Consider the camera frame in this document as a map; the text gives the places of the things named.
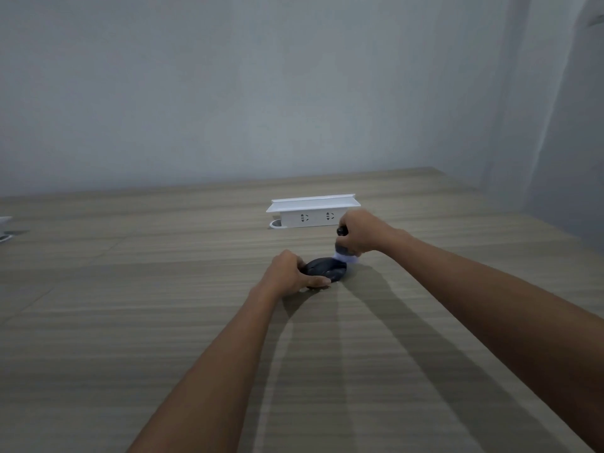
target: black computer mouse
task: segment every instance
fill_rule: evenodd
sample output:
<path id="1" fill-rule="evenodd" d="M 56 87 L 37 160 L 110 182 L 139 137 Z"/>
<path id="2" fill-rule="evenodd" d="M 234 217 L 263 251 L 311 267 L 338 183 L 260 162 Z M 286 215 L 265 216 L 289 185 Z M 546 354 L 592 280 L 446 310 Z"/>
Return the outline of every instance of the black computer mouse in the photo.
<path id="1" fill-rule="evenodd" d="M 332 282 L 340 281 L 346 274 L 346 262 L 340 262 L 333 257 L 320 257 L 314 259 L 300 269 L 305 275 L 312 277 L 328 277 Z"/>

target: finger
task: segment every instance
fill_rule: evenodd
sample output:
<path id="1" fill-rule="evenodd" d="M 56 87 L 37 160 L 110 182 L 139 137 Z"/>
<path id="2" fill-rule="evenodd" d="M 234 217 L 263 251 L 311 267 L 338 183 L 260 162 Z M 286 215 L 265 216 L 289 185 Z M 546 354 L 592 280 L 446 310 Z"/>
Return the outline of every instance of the finger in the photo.
<path id="1" fill-rule="evenodd" d="M 297 256 L 298 258 L 298 269 L 304 268 L 304 266 L 306 265 L 306 263 L 302 260 L 302 258 L 300 256 Z"/>
<path id="2" fill-rule="evenodd" d="M 336 244 L 338 246 L 343 246 L 345 248 L 348 248 L 348 245 L 350 244 L 350 237 L 349 236 L 337 237 Z"/>
<path id="3" fill-rule="evenodd" d="M 332 281 L 327 277 L 310 277 L 308 275 L 302 275 L 304 286 L 310 288 L 322 288 L 323 286 L 329 286 Z"/>

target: table surface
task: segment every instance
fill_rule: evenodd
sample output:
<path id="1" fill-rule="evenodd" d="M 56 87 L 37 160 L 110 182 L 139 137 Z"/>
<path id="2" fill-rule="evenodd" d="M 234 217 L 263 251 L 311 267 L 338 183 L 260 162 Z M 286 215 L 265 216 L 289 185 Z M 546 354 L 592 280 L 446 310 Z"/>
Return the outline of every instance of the table surface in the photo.
<path id="1" fill-rule="evenodd" d="M 604 259 L 434 169 L 0 200 L 0 450 L 123 451 L 284 248 L 271 199 L 356 193 L 390 224 L 604 315 Z M 369 253 L 278 304 L 240 452 L 590 449 L 409 274 Z"/>

